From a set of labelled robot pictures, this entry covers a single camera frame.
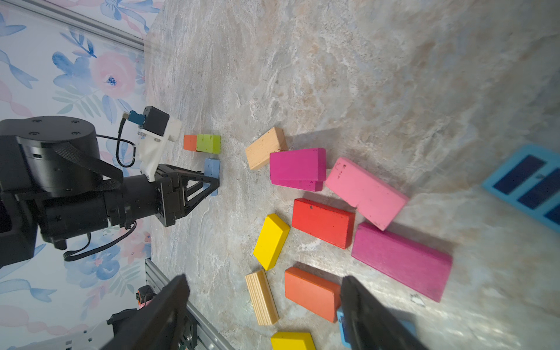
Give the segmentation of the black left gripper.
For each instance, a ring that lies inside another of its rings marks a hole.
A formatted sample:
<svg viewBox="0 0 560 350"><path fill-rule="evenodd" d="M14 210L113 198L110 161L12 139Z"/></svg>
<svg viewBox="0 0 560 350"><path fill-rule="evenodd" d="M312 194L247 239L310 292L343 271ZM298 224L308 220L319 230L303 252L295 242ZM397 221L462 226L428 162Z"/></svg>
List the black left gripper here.
<svg viewBox="0 0 560 350"><path fill-rule="evenodd" d="M203 183L187 187L188 181ZM106 213L112 226L128 228L136 220L155 216L169 227L212 197L219 185L218 178L203 172L160 164L153 182L145 175L129 176L118 189L106 191Z"/></svg>

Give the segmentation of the green block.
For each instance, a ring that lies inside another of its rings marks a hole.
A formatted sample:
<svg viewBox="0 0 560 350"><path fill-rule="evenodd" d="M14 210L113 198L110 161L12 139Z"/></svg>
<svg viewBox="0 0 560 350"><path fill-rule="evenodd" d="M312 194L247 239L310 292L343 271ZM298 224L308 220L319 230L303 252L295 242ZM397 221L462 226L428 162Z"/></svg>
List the green block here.
<svg viewBox="0 0 560 350"><path fill-rule="evenodd" d="M200 153L220 154L221 136L198 134L196 137L196 151Z"/></svg>

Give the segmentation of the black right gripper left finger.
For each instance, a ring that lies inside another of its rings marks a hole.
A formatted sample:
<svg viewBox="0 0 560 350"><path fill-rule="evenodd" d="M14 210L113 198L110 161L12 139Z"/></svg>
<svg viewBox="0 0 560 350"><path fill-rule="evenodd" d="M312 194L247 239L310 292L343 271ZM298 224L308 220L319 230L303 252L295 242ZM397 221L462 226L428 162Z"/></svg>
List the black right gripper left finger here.
<svg viewBox="0 0 560 350"><path fill-rule="evenodd" d="M103 348L178 349L185 331L189 297L190 288L186 276L175 276Z"/></svg>

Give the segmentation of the light blue block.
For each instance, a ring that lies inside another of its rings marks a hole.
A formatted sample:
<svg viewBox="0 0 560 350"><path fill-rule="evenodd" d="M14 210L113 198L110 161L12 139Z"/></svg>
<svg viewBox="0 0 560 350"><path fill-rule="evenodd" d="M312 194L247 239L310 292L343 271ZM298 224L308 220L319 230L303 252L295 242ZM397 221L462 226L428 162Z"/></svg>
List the light blue block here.
<svg viewBox="0 0 560 350"><path fill-rule="evenodd" d="M220 177L220 160L206 158L204 162L204 175L218 179Z"/></svg>

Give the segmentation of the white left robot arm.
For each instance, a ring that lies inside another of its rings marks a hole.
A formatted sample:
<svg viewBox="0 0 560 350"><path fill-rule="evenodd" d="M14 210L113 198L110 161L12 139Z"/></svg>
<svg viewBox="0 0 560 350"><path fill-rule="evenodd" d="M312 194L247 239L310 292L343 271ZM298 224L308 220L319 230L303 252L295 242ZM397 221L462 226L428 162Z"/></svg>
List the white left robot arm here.
<svg viewBox="0 0 560 350"><path fill-rule="evenodd" d="M1 347L83 332L143 306L150 222L216 195L219 173L160 163L167 115L141 138L65 115L1 121Z"/></svg>

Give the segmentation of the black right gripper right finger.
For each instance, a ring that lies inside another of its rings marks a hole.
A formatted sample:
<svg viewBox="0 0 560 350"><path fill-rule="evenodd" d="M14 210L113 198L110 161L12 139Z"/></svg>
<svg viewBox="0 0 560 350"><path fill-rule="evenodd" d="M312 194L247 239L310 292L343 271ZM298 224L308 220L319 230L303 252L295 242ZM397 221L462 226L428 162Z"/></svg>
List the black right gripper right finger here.
<svg viewBox="0 0 560 350"><path fill-rule="evenodd" d="M342 279L341 302L352 349L426 348L355 277Z"/></svg>

